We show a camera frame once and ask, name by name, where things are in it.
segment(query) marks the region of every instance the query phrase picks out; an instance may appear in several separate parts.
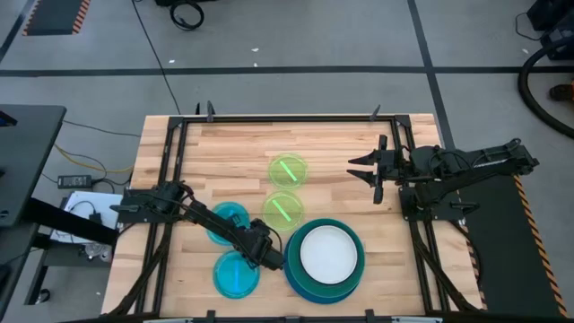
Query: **desk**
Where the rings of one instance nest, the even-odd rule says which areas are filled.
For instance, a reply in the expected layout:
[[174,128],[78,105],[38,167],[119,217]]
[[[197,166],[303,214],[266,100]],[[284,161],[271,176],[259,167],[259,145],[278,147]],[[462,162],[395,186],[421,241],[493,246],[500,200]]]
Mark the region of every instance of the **desk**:
[[[154,116],[145,120],[132,188],[150,188],[157,183],[168,119]],[[410,119],[417,146],[439,144],[433,115],[413,114]],[[305,206],[305,221],[331,217],[348,224],[363,242],[367,265],[357,290],[333,306],[305,301],[287,284],[283,271],[264,268],[252,294],[243,300],[229,300],[216,291],[212,279],[213,265],[226,249],[210,242],[202,227],[177,223],[170,243],[161,317],[204,317],[208,310],[216,310],[218,317],[362,316],[366,309],[374,309],[376,315],[423,314],[413,245],[408,223],[402,219],[397,187],[386,182],[383,203],[373,205],[373,190],[346,173],[350,168],[347,161],[375,149],[379,135],[387,135],[388,148],[394,148],[390,125],[379,122],[191,124],[181,179],[194,189],[199,201],[208,207],[235,201],[247,208],[251,218],[262,218],[265,197],[277,190],[267,177],[269,162],[280,153],[297,153],[309,166],[307,183],[295,191]],[[177,147],[178,139],[174,139],[168,179]],[[139,276],[148,227],[137,224],[119,238],[102,312],[115,308]],[[445,272],[480,308],[464,237],[449,223],[435,223],[434,228]],[[282,232],[283,241],[291,235],[292,231]],[[430,279],[433,304],[438,308],[433,282]],[[154,284],[152,277],[145,310],[152,307]]]
[[62,266],[60,258],[76,260],[77,266],[89,265],[86,258],[78,257],[78,245],[50,241],[48,235],[38,233],[40,224],[109,245],[115,243],[117,232],[31,197],[62,126],[65,108],[0,105],[0,110],[18,122],[14,127],[0,127],[0,169],[5,172],[0,177],[0,265],[8,262],[10,267],[0,285],[1,320],[32,246],[47,252],[29,282],[26,304],[36,302],[48,266]]

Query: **concrete floor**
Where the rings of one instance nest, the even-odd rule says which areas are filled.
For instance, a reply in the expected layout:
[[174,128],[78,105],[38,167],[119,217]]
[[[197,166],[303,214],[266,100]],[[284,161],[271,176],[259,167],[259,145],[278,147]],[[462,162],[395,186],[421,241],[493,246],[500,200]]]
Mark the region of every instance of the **concrete floor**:
[[[29,1],[33,0],[0,2],[0,42]],[[205,24],[196,32],[178,30],[167,10],[153,0],[137,6],[161,63],[168,69],[190,68],[187,74],[168,76],[183,113],[193,113],[197,102],[211,100],[219,114],[366,113],[378,104],[381,113],[436,114],[424,73],[204,74],[193,69],[254,64],[423,66],[409,2],[418,7],[434,66],[521,66],[540,48],[538,42],[514,32],[514,16],[534,0],[219,0],[202,4]],[[521,20],[521,30],[535,35],[527,20]],[[557,63],[544,58],[538,65]],[[19,31],[5,57],[0,57],[0,74],[155,68],[157,61],[129,0],[91,1],[77,35],[24,37]],[[531,76],[531,87],[553,115],[574,125],[574,106],[550,102],[545,94],[570,78],[536,74]],[[540,160],[541,166],[523,183],[567,308],[574,309],[574,279],[569,275],[574,266],[570,247],[574,142],[526,109],[517,93],[516,74],[438,74],[437,79],[450,124],[450,129],[443,125],[441,130],[452,133],[457,147],[474,149],[520,137]],[[131,133],[141,131],[146,115],[176,113],[158,75],[2,76],[0,103],[63,105],[68,108],[67,120]],[[70,125],[63,126],[57,142],[71,152],[98,158],[111,169],[131,165],[138,145],[136,138]],[[44,172],[55,178],[86,170],[54,151]],[[112,178],[123,181],[125,176]],[[45,179],[34,192],[55,205],[68,194]],[[100,313],[105,269],[50,269],[45,287],[53,299],[22,306],[38,259],[39,252],[29,256],[4,322],[52,322]]]

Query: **white plate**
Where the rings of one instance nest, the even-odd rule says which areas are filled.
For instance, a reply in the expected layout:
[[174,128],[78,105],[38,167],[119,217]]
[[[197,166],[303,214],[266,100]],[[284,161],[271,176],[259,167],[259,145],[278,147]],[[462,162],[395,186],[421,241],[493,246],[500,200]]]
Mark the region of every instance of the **white plate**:
[[357,248],[347,232],[333,225],[323,225],[305,236],[300,257],[311,278],[323,284],[339,284],[355,269]]

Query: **orange and black stripe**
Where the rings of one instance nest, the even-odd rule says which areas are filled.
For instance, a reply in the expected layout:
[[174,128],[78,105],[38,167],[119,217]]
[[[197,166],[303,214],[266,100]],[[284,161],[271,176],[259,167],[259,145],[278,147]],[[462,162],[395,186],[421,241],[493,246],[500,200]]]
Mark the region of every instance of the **orange and black stripe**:
[[26,26],[24,26],[24,30],[22,31],[22,36],[28,36],[28,27],[30,27],[30,22],[32,21],[32,18],[34,18],[34,14],[36,13],[36,10],[38,9],[38,4],[41,1],[42,0],[38,0],[36,2],[36,4],[34,4],[34,6],[32,7],[32,10],[30,10],[30,18],[28,18],[28,22],[26,22]]
[[[468,228],[465,225],[460,226],[466,234],[468,234]],[[476,254],[474,253],[473,245],[470,243],[468,239],[466,239],[466,247],[468,248],[468,254],[470,255],[470,262],[473,264],[474,270],[474,278],[478,281],[478,262],[476,261]],[[484,292],[481,286],[478,286],[478,292],[481,295],[481,302],[483,303],[483,310],[487,310],[488,307],[486,306],[486,300],[484,298]]]
[[550,282],[550,287],[554,292],[554,299],[558,304],[558,311],[560,314],[567,318],[568,312],[566,311],[566,305],[564,305],[564,300],[560,294],[560,289],[558,288],[558,284],[556,283],[556,277],[552,272],[552,268],[550,267],[550,260],[548,259],[548,255],[546,254],[546,250],[544,249],[544,244],[542,243],[542,237],[540,236],[540,232],[538,231],[538,227],[536,227],[535,218],[532,216],[532,211],[530,211],[530,204],[526,199],[526,193],[524,192],[524,188],[522,187],[522,183],[520,182],[520,178],[518,176],[514,177],[514,182],[518,189],[518,194],[520,195],[520,199],[522,200],[522,206],[524,207],[524,213],[526,215],[526,219],[528,220],[528,224],[530,225],[530,230],[532,235],[535,238],[535,243],[538,247],[538,253],[540,254],[540,258],[542,259],[542,265],[546,270],[546,276],[548,276],[548,280]]
[[86,18],[86,14],[88,13],[88,8],[90,8],[90,0],[83,0],[82,4],[80,4],[78,15],[75,16],[74,26],[72,27],[72,33],[74,35],[80,32],[83,20]]

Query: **blue bowl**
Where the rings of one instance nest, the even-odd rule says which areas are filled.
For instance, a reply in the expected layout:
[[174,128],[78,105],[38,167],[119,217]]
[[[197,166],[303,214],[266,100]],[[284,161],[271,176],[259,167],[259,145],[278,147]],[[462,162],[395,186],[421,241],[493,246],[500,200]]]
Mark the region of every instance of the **blue bowl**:
[[[287,242],[287,246],[285,247],[285,255],[287,254],[287,250],[289,250],[290,243],[291,243],[291,239],[289,239],[289,241]],[[285,263],[283,265],[283,271],[285,272],[285,277],[287,277],[287,281],[289,282],[289,285],[299,296],[301,296],[302,298],[304,298],[307,301],[312,301],[312,302],[315,302],[317,304],[333,304],[333,303],[336,303],[338,301],[342,301],[345,298],[347,298],[347,296],[351,295],[351,293],[356,288],[356,287],[353,288],[347,294],[337,296],[334,298],[319,297],[319,296],[316,296],[310,292],[307,292],[299,283],[297,283],[297,281],[295,280],[295,278],[293,277],[293,275],[291,273],[291,270],[289,268],[289,262],[288,262],[287,258],[285,258]]]

